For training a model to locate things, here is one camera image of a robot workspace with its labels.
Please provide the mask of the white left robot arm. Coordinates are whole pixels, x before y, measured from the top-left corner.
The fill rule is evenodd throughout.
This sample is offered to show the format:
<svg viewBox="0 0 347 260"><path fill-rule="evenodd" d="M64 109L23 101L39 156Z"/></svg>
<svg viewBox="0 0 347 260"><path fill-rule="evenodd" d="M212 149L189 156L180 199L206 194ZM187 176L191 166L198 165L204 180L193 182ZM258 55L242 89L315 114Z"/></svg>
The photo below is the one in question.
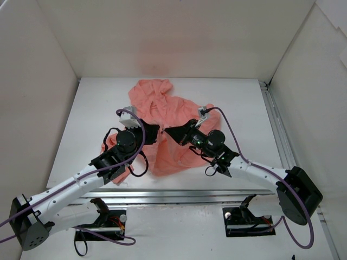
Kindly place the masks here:
<svg viewBox="0 0 347 260"><path fill-rule="evenodd" d="M116 131L113 140L109 133L105 134L103 152L77 174L30 198L22 194L13 199L9 224L22 250L34 249L50 235L65 229L106 225L109 209L102 199L95 198L80 206L70 204L124 174L137 155L145 155L143 147L156 142L159 125L141 120L135 126Z"/></svg>

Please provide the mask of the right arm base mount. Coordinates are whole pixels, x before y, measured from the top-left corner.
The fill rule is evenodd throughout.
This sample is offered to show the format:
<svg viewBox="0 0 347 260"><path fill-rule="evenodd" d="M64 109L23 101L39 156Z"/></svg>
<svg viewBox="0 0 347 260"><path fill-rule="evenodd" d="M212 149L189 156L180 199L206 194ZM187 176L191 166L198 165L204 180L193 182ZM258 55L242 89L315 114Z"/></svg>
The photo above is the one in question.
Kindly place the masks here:
<svg viewBox="0 0 347 260"><path fill-rule="evenodd" d="M256 217L248 209L256 195L248 196L240 206L224 207L223 220L227 238L275 236L272 217Z"/></svg>

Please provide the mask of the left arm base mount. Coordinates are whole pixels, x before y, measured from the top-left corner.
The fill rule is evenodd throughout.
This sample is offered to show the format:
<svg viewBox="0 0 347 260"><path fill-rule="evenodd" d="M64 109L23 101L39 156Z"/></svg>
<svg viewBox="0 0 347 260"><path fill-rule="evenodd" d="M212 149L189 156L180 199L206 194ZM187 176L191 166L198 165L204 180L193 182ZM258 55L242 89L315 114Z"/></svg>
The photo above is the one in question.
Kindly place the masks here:
<svg viewBox="0 0 347 260"><path fill-rule="evenodd" d="M125 209L109 209L101 198L91 200L98 210L99 217L92 224L81 225L106 238L123 241L125 235L125 222L127 219ZM88 253L87 242L101 242L102 238L86 231L76 230L74 237L74 249L78 256L85 257Z"/></svg>

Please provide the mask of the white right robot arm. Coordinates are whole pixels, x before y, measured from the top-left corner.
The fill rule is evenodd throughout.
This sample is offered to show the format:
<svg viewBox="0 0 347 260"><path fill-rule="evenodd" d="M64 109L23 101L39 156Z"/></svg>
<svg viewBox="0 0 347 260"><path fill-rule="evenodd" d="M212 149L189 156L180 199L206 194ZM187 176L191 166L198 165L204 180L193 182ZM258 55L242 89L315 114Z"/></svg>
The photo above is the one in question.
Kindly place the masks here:
<svg viewBox="0 0 347 260"><path fill-rule="evenodd" d="M228 177L244 179L277 193L283 214L299 225L307 224L307 215L312 216L323 195L307 173L300 167L290 170L262 166L246 162L240 154L228 148L225 135L220 130L204 134L196 126L197 120L185 125L164 130L181 146L190 145L211 159L210 165Z"/></svg>

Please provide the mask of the salmon pink zip jacket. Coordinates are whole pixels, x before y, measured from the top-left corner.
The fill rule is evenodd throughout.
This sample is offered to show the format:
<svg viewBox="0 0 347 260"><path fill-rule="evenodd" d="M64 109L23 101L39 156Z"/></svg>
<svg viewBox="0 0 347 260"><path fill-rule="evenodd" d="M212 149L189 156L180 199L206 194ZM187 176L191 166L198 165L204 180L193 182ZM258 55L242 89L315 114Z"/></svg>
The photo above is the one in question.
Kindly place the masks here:
<svg viewBox="0 0 347 260"><path fill-rule="evenodd" d="M131 105L137 116L149 125L159 125L157 141L145 145L146 158L138 157L155 177L166 177L207 164L200 156L181 146L183 126L198 120L199 105L189 99L171 95L173 84L169 80L140 80L129 91Z"/></svg>

